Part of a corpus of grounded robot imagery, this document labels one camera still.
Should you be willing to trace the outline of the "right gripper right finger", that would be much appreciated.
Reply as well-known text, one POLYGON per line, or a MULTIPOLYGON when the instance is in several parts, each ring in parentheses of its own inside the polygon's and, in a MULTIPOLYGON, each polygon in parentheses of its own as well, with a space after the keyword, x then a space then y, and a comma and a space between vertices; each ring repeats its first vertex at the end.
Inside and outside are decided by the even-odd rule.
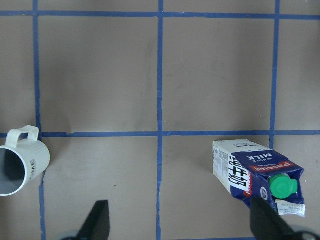
POLYGON ((294 230, 262 198, 253 198, 250 208, 250 229, 256 240, 299 240, 294 230))

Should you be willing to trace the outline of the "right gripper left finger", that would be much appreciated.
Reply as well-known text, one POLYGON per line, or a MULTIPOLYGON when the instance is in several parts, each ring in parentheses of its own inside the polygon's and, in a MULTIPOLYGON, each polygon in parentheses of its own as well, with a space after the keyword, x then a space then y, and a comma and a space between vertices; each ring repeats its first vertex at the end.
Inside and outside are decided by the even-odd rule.
POLYGON ((108 240, 110 236, 110 210, 108 200, 98 200, 77 234, 78 240, 108 240))

